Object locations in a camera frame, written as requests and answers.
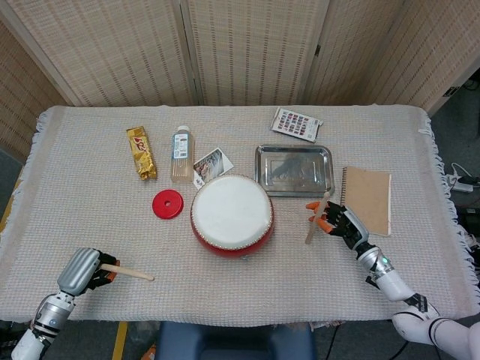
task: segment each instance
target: bottle cap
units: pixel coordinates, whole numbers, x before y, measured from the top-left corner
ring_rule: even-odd
[[[173,219],[183,210],[183,198],[178,191],[168,189],[155,195],[151,208],[161,219]]]

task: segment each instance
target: gold wrapper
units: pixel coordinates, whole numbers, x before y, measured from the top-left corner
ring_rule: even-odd
[[[136,171],[140,178],[145,180],[147,178],[157,178],[157,168],[150,150],[149,139],[143,126],[134,127],[127,130],[128,141],[132,149],[133,159],[135,160]]]

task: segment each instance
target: yellow tape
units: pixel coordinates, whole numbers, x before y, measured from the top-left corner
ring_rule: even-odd
[[[128,322],[121,321],[118,323],[117,338],[115,339],[115,347],[113,348],[112,360],[122,360],[123,346],[127,337]]]

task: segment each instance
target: card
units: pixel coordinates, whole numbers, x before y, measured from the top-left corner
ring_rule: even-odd
[[[220,148],[216,148],[193,165],[193,170],[195,170],[193,184],[200,189],[206,182],[223,175],[232,168],[233,164],[229,158]]]
[[[322,124],[323,120],[318,118],[279,107],[271,122],[271,129],[278,133],[315,143],[318,130]]]

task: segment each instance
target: chair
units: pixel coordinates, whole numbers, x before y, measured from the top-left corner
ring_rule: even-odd
[[[308,326],[227,328],[162,322],[155,360],[316,360]]]

